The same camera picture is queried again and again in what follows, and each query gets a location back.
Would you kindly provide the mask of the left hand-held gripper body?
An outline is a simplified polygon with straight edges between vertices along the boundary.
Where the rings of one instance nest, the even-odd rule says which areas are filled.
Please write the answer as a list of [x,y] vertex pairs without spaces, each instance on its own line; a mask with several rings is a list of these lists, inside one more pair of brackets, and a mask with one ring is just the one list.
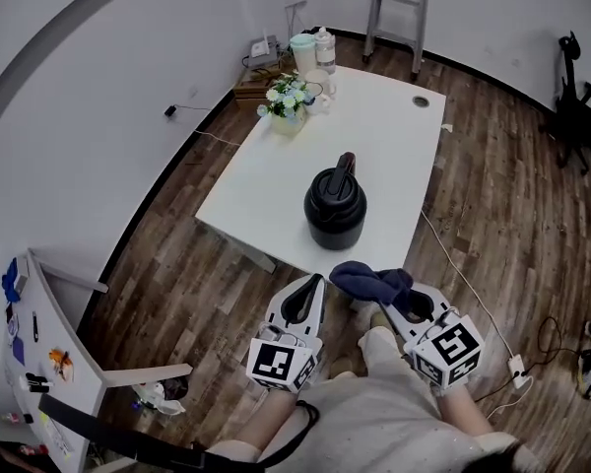
[[300,392],[317,365],[323,347],[326,280],[306,275],[271,298],[264,320],[251,339],[246,375],[260,386]]

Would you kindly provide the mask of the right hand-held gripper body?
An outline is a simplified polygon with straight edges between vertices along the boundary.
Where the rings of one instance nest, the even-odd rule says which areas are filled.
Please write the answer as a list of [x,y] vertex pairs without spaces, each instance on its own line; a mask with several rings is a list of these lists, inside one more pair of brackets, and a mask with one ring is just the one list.
[[468,315],[461,315],[437,288],[416,283],[402,308],[381,309],[403,342],[413,368],[440,388],[464,381],[481,363],[484,339]]

